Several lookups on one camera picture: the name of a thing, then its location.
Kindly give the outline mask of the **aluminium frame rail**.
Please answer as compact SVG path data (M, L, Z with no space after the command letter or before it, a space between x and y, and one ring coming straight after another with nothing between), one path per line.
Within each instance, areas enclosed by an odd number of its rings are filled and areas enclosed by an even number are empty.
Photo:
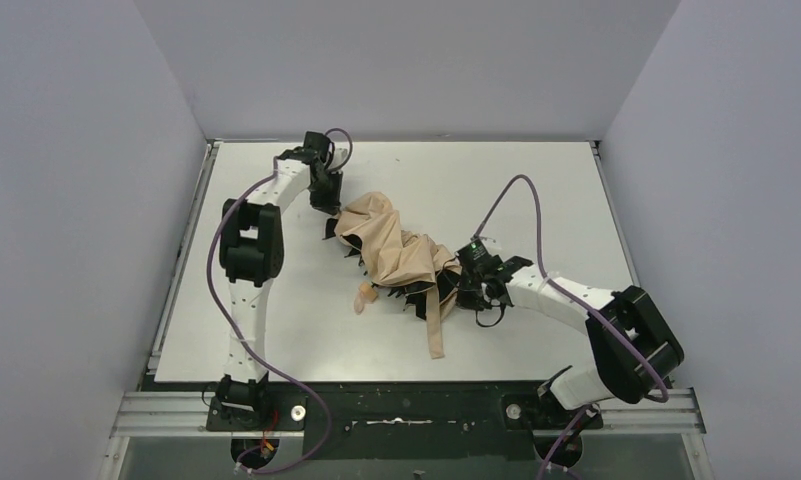
M674 389L664 404L619 400L599 404L604 426L595 435L678 435L695 479L714 473L703 437L705 425L693 389ZM199 392L128 392L122 400L100 466L99 479L117 479L133 438L259 439L259 432L217 432L206 428L207 407Z

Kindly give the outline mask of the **black and beige umbrella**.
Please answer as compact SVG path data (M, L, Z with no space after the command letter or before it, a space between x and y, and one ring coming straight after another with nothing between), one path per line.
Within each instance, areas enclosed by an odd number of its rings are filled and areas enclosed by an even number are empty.
M366 193L330 217L325 237L345 245L364 269L354 312L362 313L381 290L402 297L426 324L430 357L443 358L442 324L457 304L463 273L455 255L429 235L405 229L399 210L381 192Z

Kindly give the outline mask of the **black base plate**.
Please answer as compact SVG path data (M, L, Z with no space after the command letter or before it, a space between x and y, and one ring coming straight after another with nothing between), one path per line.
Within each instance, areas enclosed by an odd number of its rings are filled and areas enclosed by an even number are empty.
M318 460L553 459L573 465L598 407L564 409L537 381L271 383L254 412L224 405L209 384L205 428L232 435L231 456L267 471L288 455Z

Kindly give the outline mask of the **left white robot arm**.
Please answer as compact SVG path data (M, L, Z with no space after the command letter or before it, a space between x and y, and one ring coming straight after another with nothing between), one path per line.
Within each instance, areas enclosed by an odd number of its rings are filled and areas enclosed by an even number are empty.
M308 131L301 145L272 160L271 173L222 207L206 261L206 280L213 266L223 270L230 299L212 297L231 328L229 357L216 388L226 408L262 413L271 407L264 358L270 289L284 262L282 215L301 194L311 207L333 216L340 210L343 172L333 163L336 148L328 132Z

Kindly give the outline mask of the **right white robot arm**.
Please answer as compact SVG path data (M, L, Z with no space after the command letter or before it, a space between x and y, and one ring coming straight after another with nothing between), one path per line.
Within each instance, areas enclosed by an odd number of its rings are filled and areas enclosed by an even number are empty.
M638 286L615 291L583 285L545 273L524 257L503 260L479 238L457 256L459 306L535 311L588 339L591 362L565 366L538 390L566 410L612 398L629 404L659 400L658 389L685 358L655 302Z

